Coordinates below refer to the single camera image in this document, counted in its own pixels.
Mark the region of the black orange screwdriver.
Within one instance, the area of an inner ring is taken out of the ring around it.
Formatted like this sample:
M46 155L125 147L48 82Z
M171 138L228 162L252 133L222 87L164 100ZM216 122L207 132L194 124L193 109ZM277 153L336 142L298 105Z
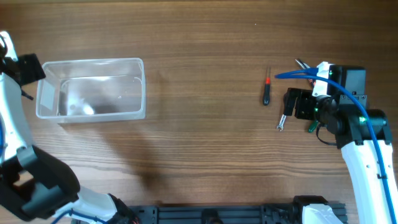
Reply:
M262 103L264 106L267 106L270 103L271 100L271 68L267 67L266 70L266 80L264 84L264 94L262 97Z

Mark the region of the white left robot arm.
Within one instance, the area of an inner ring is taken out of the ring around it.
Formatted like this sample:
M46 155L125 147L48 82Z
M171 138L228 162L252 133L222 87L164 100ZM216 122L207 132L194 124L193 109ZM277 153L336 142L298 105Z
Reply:
M18 56L8 32L1 32L1 206L30 222L140 223L119 198L80 185L61 160L37 147L22 108L33 99L22 86L44 79L36 54Z

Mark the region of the small silver wrench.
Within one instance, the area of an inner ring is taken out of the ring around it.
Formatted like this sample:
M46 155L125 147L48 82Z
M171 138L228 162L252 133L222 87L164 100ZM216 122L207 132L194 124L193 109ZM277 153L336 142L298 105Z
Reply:
M276 129L279 131L283 131L284 130L284 123L285 123L285 119L286 119L286 115L283 114L280 118L280 121L278 123L278 125L276 126Z

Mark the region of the clear plastic container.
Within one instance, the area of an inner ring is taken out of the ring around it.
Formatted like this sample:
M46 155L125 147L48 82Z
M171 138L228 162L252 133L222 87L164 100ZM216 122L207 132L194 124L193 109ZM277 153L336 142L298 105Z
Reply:
M36 115L55 123L143 119L146 76L140 58L64 60L42 65Z

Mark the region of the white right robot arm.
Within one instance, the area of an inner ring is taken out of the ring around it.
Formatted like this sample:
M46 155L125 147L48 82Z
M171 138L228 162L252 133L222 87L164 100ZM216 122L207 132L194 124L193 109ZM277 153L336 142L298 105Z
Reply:
M278 129L288 116L312 120L316 130L326 128L349 170L360 222L397 223L392 133L386 114L368 109L365 68L323 62L277 78L308 79L313 85L287 90Z

